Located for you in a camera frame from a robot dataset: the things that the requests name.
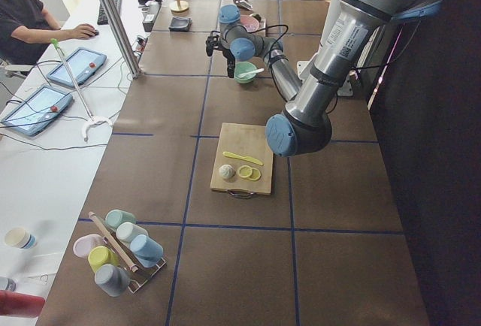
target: robotic arm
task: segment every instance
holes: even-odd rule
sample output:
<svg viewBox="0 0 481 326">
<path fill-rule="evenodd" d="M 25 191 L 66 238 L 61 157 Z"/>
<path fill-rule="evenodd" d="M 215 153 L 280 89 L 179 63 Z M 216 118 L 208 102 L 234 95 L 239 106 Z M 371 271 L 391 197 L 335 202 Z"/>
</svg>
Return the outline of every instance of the robotic arm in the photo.
<svg viewBox="0 0 481 326">
<path fill-rule="evenodd" d="M 207 40 L 207 54 L 222 50 L 233 77 L 235 60 L 254 56 L 263 59 L 286 100 L 281 114 L 266 125 L 272 151 L 291 156 L 321 150 L 331 139 L 331 123 L 325 113 L 360 56 L 374 30 L 389 22 L 408 22 L 435 14 L 441 0 L 340 0 L 340 16 L 302 82 L 290 67 L 283 49 L 274 38 L 250 34 L 240 23 L 234 5 L 219 13 L 220 35 Z"/>
</svg>

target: tablet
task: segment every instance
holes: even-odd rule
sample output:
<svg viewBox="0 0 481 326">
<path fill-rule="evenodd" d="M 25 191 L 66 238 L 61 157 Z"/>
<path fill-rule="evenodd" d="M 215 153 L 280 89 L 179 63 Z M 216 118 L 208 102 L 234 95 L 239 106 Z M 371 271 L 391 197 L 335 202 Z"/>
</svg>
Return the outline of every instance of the tablet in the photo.
<svg viewBox="0 0 481 326">
<path fill-rule="evenodd" d="M 77 48 L 66 58 L 79 85 L 85 83 L 105 63 L 105 59 L 107 59 L 105 54 L 83 47 Z M 74 88 L 72 79 L 63 64 L 57 65 L 49 72 L 47 78 L 63 86 Z"/>
<path fill-rule="evenodd" d="M 42 132 L 71 102 L 72 94 L 47 84 L 37 89 L 25 102 L 11 111 L 2 123 L 21 134 L 35 136 Z"/>
</svg>

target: black shirt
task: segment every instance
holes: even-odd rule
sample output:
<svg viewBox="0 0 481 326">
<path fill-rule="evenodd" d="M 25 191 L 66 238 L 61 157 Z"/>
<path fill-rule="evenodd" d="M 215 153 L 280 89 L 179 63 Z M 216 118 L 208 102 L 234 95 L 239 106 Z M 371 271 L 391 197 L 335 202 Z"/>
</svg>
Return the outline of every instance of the black shirt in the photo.
<svg viewBox="0 0 481 326">
<path fill-rule="evenodd" d="M 28 44 L 12 38 L 20 26 L 28 29 L 51 29 L 42 15 L 39 0 L 0 0 L 0 58 L 18 65 L 34 65 L 48 44 Z"/>
</svg>

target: white round ball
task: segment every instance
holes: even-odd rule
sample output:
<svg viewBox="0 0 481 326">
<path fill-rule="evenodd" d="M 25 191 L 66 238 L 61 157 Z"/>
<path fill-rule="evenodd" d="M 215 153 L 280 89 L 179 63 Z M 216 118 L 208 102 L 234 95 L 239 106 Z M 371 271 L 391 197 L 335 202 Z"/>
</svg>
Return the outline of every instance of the white round ball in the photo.
<svg viewBox="0 0 481 326">
<path fill-rule="evenodd" d="M 219 175 L 224 179 L 228 180 L 235 174 L 235 169 L 231 165 L 222 165 L 219 167 Z"/>
</svg>

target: white desk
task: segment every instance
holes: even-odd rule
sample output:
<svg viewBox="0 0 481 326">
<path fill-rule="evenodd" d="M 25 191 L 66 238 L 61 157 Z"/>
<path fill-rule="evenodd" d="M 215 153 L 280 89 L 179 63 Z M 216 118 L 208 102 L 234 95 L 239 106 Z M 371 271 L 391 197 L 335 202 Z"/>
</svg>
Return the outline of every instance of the white desk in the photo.
<svg viewBox="0 0 481 326">
<path fill-rule="evenodd" d="M 98 5 L 98 0 L 83 0 L 64 28 L 90 23 L 100 31 L 99 36 L 86 41 L 63 41 L 60 46 L 66 55 L 80 46 L 107 55 L 104 66 L 87 82 L 89 85 L 83 88 L 83 95 L 95 115 L 111 117 L 122 108 L 125 94 L 121 90 L 127 92 L 129 89 L 129 70 L 123 65 L 121 75 L 123 59 L 115 64 L 121 58 L 121 52 L 110 26 L 96 24 Z M 137 0 L 123 0 L 121 18 L 131 44 L 137 35 L 145 36 Z M 41 61 L 47 59 L 59 59 L 53 46 L 47 48 Z M 46 74 L 54 66 L 45 65 L 41 69 Z M 16 95 L 25 99 L 44 82 L 38 69 L 34 69 Z M 65 115 L 87 118 L 77 93 L 74 92 L 73 96 L 74 103 Z M 14 107 L 14 104 L 9 104 L 0 117 L 6 116 Z M 33 138 L 6 128 L 1 132 L 44 148 L 91 146 L 108 142 L 112 128 L 107 124 L 90 128 L 88 142 L 84 142 L 80 133 L 84 122 L 82 119 L 60 117 Z M 44 151 L 7 137 L 0 140 L 0 275 L 14 279 L 18 292 L 43 297 L 48 295 L 104 150 L 105 147 L 100 146 Z M 3 237 L 9 229 L 16 226 L 30 230 L 37 237 L 38 244 L 27 250 L 6 246 Z M 45 284 L 39 282 L 38 278 L 32 278 L 41 275 L 49 275 Z M 36 318 L 0 316 L 0 325 L 31 325 L 35 322 Z"/>
</svg>

